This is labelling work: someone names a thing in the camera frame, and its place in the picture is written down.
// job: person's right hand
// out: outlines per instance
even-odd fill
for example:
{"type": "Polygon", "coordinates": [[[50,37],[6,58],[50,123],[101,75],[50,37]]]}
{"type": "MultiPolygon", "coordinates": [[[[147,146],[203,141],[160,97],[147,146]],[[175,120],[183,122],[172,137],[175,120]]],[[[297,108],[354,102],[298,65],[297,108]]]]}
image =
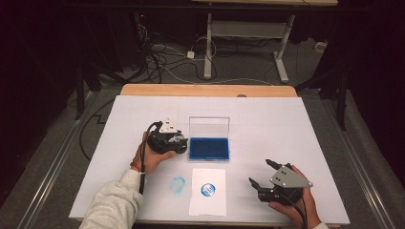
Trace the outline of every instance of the person's right hand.
{"type": "MultiPolygon", "coordinates": [[[[301,175],[302,177],[305,177],[303,173],[299,169],[297,169],[295,166],[292,166],[292,170],[301,175]]],[[[303,189],[303,197],[296,202],[297,206],[301,209],[303,214],[306,214],[306,209],[307,209],[307,219],[308,219],[308,228],[314,228],[317,226],[319,223],[321,223],[321,219],[318,217],[318,213],[316,212],[316,205],[315,205],[315,199],[313,198],[312,194],[310,193],[309,188],[304,188],[303,189]]],[[[294,224],[294,226],[302,228],[303,227],[303,219],[301,218],[301,215],[297,212],[297,210],[293,206],[285,206],[279,202],[272,201],[268,204],[269,207],[273,208],[277,212],[286,215],[294,224]]]]}

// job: table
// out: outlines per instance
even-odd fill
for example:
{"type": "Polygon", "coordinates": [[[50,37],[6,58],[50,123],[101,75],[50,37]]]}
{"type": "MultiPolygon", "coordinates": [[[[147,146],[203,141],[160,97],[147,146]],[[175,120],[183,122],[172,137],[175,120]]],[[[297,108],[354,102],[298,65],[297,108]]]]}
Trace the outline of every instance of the table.
{"type": "Polygon", "coordinates": [[[289,226],[287,218],[257,199],[256,190],[247,180],[253,177],[268,187],[269,173],[275,173],[265,163],[270,158],[300,165],[314,183],[312,193],[318,199],[320,217],[329,226],[349,223],[301,98],[288,86],[244,85],[125,85],[116,99],[70,218],[81,219],[96,190],[121,176],[122,168],[128,167],[134,156],[143,125],[149,125],[160,114],[174,117],[186,136],[190,115],[229,115],[231,159],[226,164],[189,163],[185,153],[162,163],[154,174],[148,175],[144,192],[148,204],[142,206],[138,222],[289,226]],[[194,168],[226,170],[226,217],[188,215],[189,181],[194,168]],[[168,193],[167,181],[176,176],[186,180],[180,196],[168,193]]]}
{"type": "MultiPolygon", "coordinates": [[[[209,5],[215,3],[234,3],[234,4],[268,4],[268,5],[310,5],[336,6],[337,0],[194,0],[206,2],[209,5]]],[[[235,21],[214,21],[212,13],[208,14],[207,32],[206,32],[206,50],[203,77],[211,78],[212,66],[212,36],[239,36],[239,37],[259,37],[259,38],[281,38],[279,51],[273,52],[275,65],[277,67],[280,79],[283,83],[288,83],[288,75],[283,64],[283,53],[286,48],[289,33],[292,29],[295,15],[290,15],[286,23],[264,23],[264,22],[235,22],[235,21]]]]}

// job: floor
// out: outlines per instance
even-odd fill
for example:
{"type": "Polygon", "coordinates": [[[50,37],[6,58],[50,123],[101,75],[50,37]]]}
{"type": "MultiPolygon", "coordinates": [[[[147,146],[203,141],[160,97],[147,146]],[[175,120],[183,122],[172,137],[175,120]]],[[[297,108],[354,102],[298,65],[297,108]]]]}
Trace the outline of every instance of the floor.
{"type": "MultiPolygon", "coordinates": [[[[215,78],[204,80],[202,47],[194,47],[195,60],[184,60],[189,48],[176,43],[156,43],[155,59],[148,70],[133,79],[141,83],[218,83],[284,85],[278,78],[271,53],[277,40],[216,40],[215,78]],[[156,68],[163,65],[165,71],[156,68]]],[[[322,54],[313,40],[288,44],[283,61],[288,72],[287,85],[295,86],[311,78],[322,54]]],[[[137,70],[127,69],[129,77],[137,70]]],[[[0,228],[77,228],[68,219],[83,176],[111,110],[111,99],[121,85],[100,76],[100,92],[87,92],[86,110],[75,120],[76,100],[72,94],[65,111],[50,126],[26,171],[0,210],[0,228]]],[[[342,132],[335,116],[336,101],[321,100],[317,90],[299,92],[309,113],[313,129],[330,166],[351,220],[342,228],[400,228],[405,223],[405,192],[388,163],[378,151],[367,126],[348,92],[346,127],[342,132]]],[[[178,228],[169,225],[138,225],[140,228],[178,228]]],[[[207,228],[209,226],[182,226],[207,228]]]]}

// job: blue ink stain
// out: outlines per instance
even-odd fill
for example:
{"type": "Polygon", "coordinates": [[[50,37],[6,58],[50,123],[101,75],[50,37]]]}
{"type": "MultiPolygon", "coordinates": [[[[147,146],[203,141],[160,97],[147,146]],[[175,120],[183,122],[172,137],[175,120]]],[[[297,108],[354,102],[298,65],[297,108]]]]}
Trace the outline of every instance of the blue ink stain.
{"type": "Polygon", "coordinates": [[[184,184],[185,180],[182,177],[175,177],[172,179],[172,181],[170,181],[170,189],[175,194],[180,194],[184,184]]]}
{"type": "Polygon", "coordinates": [[[215,194],[215,186],[210,183],[206,183],[202,186],[202,194],[205,197],[212,197],[212,195],[215,194]]]}

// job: white paper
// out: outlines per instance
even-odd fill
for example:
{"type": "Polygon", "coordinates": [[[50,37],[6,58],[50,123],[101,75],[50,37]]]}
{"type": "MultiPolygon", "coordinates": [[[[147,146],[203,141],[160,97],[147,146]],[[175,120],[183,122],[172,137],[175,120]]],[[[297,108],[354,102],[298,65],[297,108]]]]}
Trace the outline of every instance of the white paper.
{"type": "Polygon", "coordinates": [[[224,169],[193,169],[189,215],[226,217],[224,169]]]}

